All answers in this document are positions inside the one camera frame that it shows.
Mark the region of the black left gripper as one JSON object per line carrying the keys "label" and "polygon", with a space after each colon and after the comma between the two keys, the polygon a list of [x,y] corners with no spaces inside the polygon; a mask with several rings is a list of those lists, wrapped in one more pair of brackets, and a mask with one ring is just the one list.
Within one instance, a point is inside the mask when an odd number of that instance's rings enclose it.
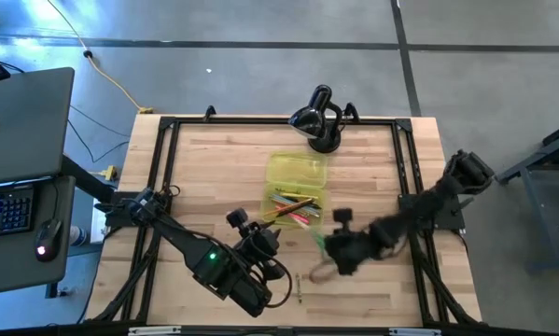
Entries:
{"label": "black left gripper", "polygon": [[259,226],[251,227],[243,239],[244,253],[262,268],[274,268],[275,266],[272,257],[276,256],[280,247],[278,237],[281,230],[270,230],[274,223],[274,220],[265,221]]}

